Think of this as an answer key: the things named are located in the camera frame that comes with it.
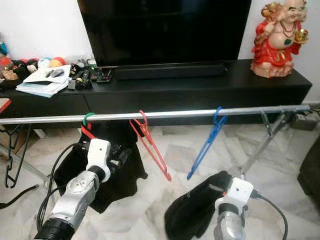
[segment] stand leg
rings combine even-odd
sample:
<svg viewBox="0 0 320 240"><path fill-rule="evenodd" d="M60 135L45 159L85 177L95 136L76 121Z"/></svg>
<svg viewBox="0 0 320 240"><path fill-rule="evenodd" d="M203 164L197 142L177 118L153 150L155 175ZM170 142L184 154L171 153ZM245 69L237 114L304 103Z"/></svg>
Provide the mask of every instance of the stand leg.
<svg viewBox="0 0 320 240"><path fill-rule="evenodd" d="M46 137L45 132L42 129L33 129L39 138L44 139Z"/></svg>
<svg viewBox="0 0 320 240"><path fill-rule="evenodd" d="M282 113L275 123L272 126L272 134L267 133L259 146L256 148L252 156L249 158L247 163L241 168L241 175L245 177L245 174L248 172L248 170L252 167L252 165L257 161L258 157L260 154L266 149L268 144L271 142L271 140L275 137L275 135L281 130L285 125L286 122L288 121L289 117L291 116L291 113Z"/></svg>
<svg viewBox="0 0 320 240"><path fill-rule="evenodd" d="M0 153L2 153L5 156L8 156L8 149L0 144ZM17 164L20 163L21 159L13 152L11 153L13 161L15 161ZM26 162L25 160L22 162L22 167L26 170L28 170L30 173L36 175L38 178L42 179L43 181L47 181L48 177L44 175L42 172L40 172L38 169L34 168L30 163Z"/></svg>

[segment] metal rod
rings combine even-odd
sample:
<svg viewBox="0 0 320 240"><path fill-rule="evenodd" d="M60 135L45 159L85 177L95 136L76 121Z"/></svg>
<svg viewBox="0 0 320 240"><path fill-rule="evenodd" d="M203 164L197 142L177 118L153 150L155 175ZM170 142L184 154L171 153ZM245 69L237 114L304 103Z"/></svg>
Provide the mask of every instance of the metal rod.
<svg viewBox="0 0 320 240"><path fill-rule="evenodd" d="M275 135L286 125L287 120L291 116L290 113L282 113L275 123L272 125L271 131L272 135L266 133L260 142L259 146L255 149L254 153L251 155L246 164L241 168L241 175L245 176L248 170L252 167L252 165L257 161L260 154L266 149L271 140L275 137Z"/></svg>
<svg viewBox="0 0 320 240"><path fill-rule="evenodd" d="M8 155L8 149L0 144L0 153L4 154L5 156ZM17 164L20 163L21 159L19 156L14 154L13 152L11 153L11 157L13 158L13 161L15 161ZM38 169L34 168L30 163L26 162L25 160L22 162L22 167L26 170L28 170L30 173L36 175L43 181L47 181L48 177L44 175L42 172L40 172Z"/></svg>
<svg viewBox="0 0 320 240"><path fill-rule="evenodd" d="M263 107L241 107L226 108L219 111L219 116L226 115L252 115L285 112L304 112L309 111L309 105L287 105L287 106L263 106ZM190 117L206 117L213 116L216 113L213 110L190 110L190 111L162 111L162 112L146 112L148 119L166 119L166 118L190 118ZM105 120L125 120L125 119L142 119L140 113L120 113L120 114L97 114L87 118L87 121L105 121ZM71 123L81 122L83 115L71 116L39 116L39 117L20 117L20 118L1 118L0 125L9 124L47 124L47 123Z"/></svg>

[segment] tv screen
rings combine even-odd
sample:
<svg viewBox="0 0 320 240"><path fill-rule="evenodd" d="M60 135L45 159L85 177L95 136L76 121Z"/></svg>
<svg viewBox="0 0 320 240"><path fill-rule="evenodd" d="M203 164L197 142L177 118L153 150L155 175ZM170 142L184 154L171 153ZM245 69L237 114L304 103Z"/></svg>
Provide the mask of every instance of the tv screen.
<svg viewBox="0 0 320 240"><path fill-rule="evenodd" d="M236 60L251 0L78 0L99 67Z"/></svg>

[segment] marble floor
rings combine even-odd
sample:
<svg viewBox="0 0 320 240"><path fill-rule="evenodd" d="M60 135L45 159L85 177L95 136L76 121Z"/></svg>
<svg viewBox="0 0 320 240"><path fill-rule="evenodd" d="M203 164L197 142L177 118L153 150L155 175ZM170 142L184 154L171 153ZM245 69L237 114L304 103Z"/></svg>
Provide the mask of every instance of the marble floor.
<svg viewBox="0 0 320 240"><path fill-rule="evenodd" d="M165 240L164 213L169 205L209 176L221 170L238 176L237 167L246 163L261 138L265 127L260 124L226 125L209 149L193 177L187 181L198 152L208 137L211 126L156 126L151 134L167 162L172 181L158 169L141 142L138 142L146 180L138 179L134 196L113 202L98 214L88 208L87 214L74 235L74 240ZM77 129L44 130L46 138L32 137L25 159L45 174L69 144L77 142ZM313 201L304 194L297 181L299 167L313 142L320 134L314 131L285 127L262 153L247 173L255 189L285 213L288 219L289 240L320 239L320 213ZM0 160L0 202L8 202L23 189L42 181L23 169L16 188L4 187L6 162ZM35 215L46 195L41 186L27 193L16 203L0 210L0 239L31 240L36 235ZM246 212L247 240L280 240L283 221L279 214L262 200L250 200ZM213 240L215 217L201 237Z"/></svg>

